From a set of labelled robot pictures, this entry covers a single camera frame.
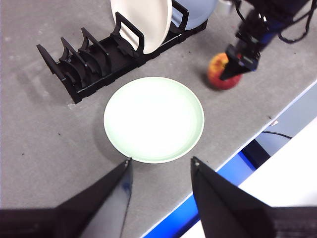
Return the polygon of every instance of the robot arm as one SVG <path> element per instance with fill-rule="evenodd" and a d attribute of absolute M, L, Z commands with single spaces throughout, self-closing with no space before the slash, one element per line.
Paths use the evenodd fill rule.
<path fill-rule="evenodd" d="M 246 0 L 253 5 L 246 19 L 239 12 L 240 0 L 233 0 L 238 14 L 242 19 L 236 37 L 239 39 L 236 46 L 229 45 L 226 54 L 229 63 L 226 65 L 221 80 L 226 80 L 235 75 L 255 71 L 260 59 L 260 52 L 279 35 L 280 39 L 291 44 L 306 36 L 309 22 L 317 0 L 312 0 L 312 8 L 303 17 L 293 21 L 294 16 L 309 0 Z M 306 32 L 297 40 L 287 40 L 281 36 L 281 31 L 308 16 Z"/>

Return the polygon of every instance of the light blue plate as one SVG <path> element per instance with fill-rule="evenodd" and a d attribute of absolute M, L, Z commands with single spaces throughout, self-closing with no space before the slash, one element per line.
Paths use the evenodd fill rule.
<path fill-rule="evenodd" d="M 218 0 L 177 0 L 189 11 L 186 30 L 191 30 L 203 24 L 214 11 Z M 179 27 L 182 14 L 173 8 L 172 22 Z"/>

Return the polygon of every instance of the light green plate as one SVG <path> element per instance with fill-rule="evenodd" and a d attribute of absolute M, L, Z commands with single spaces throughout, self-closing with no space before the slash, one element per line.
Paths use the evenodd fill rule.
<path fill-rule="evenodd" d="M 144 163 L 164 163 L 188 153 L 204 129 L 204 111 L 183 84 L 162 77 L 134 80 L 109 100 L 106 134 L 123 155 Z"/>

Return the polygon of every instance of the plate rim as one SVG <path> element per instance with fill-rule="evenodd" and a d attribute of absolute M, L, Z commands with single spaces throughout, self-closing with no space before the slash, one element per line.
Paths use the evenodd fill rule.
<path fill-rule="evenodd" d="M 123 153 L 120 149 L 118 149 L 117 146 L 115 146 L 115 143 L 113 142 L 111 136 L 108 135 L 108 130 L 107 130 L 107 127 L 106 127 L 106 110 L 107 110 L 107 106 L 109 104 L 109 102 L 112 100 L 113 96 L 123 87 L 125 87 L 126 85 L 128 85 L 129 83 L 131 82 L 135 82 L 137 80 L 141 80 L 141 79 L 150 79 L 150 78 L 160 78 L 160 79 L 164 79 L 164 80 L 168 80 L 168 81 L 172 81 L 173 83 L 177 83 L 178 85 L 180 85 L 181 87 L 187 89 L 190 94 L 192 94 L 195 98 L 195 100 L 197 101 L 198 103 L 198 106 L 200 108 L 200 111 L 201 111 L 201 114 L 202 114 L 202 126 L 201 126 L 201 129 L 200 129 L 200 132 L 199 132 L 199 135 L 197 136 L 197 138 L 195 139 L 195 142 L 187 149 L 185 150 L 183 153 L 177 155 L 176 157 L 173 157 L 171 159 L 168 159 L 168 160 L 159 160 L 159 161 L 148 161 L 148 160 L 144 160 L 144 159 L 140 159 L 140 158 L 133 158 L 132 156 L 130 155 L 127 155 L 125 153 Z M 111 98 L 108 100 L 107 104 L 106 104 L 106 107 L 105 107 L 105 110 L 104 110 L 104 129 L 105 129 L 105 132 L 106 132 L 106 135 L 107 135 L 107 138 L 109 139 L 109 141 L 111 142 L 111 144 L 113 145 L 113 147 L 119 151 L 122 155 L 128 157 L 128 158 L 131 158 L 132 160 L 135 160 L 135 161 L 138 161 L 138 162 L 142 162 L 142 163 L 147 163 L 147 164 L 163 164 L 163 163 L 167 163 L 167 162 L 171 162 L 171 161 L 174 161 L 174 160 L 177 160 L 181 157 L 183 157 L 184 155 L 186 155 L 188 152 L 190 152 L 198 143 L 198 141 L 200 140 L 203 132 L 204 132 L 204 127 L 205 127 L 205 113 L 204 113 L 204 108 L 201 104 L 201 102 L 199 101 L 198 97 L 196 96 L 196 94 L 190 89 L 188 88 L 187 86 L 185 86 L 184 84 L 174 80 L 174 79 L 170 79 L 170 78 L 166 78 L 166 77 L 159 77 L 159 76 L 149 76 L 149 77 L 143 77 L 143 78 L 138 78 L 138 79 L 135 79 L 135 80 L 132 80 L 130 81 L 129 83 L 123 85 L 122 87 L 120 87 L 118 90 L 116 90 L 113 95 L 111 96 Z"/>

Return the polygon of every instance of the blue edge strip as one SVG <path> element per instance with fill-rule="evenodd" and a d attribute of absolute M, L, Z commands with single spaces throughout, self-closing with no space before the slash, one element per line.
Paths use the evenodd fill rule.
<path fill-rule="evenodd" d="M 238 186 L 255 171 L 242 152 L 228 161 L 218 174 Z M 154 227 L 144 238 L 178 238 L 199 221 L 193 195 L 183 202 L 168 217 Z"/>

